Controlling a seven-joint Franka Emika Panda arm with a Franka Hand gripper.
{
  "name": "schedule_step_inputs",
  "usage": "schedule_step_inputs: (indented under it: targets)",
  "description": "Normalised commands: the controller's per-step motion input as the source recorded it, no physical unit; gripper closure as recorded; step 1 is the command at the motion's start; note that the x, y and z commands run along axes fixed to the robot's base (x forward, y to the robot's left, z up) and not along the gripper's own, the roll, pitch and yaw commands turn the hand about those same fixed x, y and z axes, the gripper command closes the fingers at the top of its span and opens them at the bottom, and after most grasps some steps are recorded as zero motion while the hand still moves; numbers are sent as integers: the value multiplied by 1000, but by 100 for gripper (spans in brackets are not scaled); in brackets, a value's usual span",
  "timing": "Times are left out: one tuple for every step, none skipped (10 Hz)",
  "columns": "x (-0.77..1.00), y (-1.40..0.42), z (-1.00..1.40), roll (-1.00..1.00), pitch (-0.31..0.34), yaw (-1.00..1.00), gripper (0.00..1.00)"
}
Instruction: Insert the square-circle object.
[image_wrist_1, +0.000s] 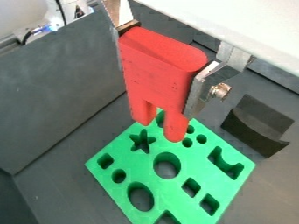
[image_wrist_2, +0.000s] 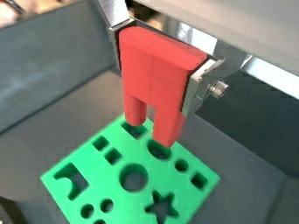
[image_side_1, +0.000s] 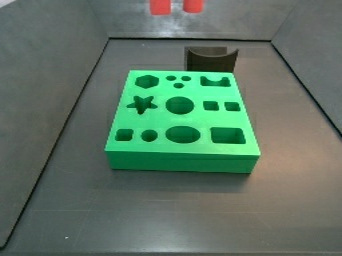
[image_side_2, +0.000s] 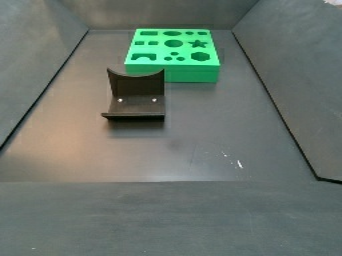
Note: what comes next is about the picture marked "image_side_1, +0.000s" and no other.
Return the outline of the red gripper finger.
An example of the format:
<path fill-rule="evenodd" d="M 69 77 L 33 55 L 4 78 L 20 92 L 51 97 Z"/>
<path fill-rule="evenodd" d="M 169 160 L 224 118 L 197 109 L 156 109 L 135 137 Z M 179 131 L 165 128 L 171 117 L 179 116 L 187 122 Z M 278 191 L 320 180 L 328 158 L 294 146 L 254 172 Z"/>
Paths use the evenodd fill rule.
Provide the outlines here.
<path fill-rule="evenodd" d="M 183 0 L 183 10 L 187 13 L 200 13 L 204 7 L 204 0 Z"/>
<path fill-rule="evenodd" d="M 152 15 L 168 15 L 171 13 L 171 0 L 149 0 Z"/>

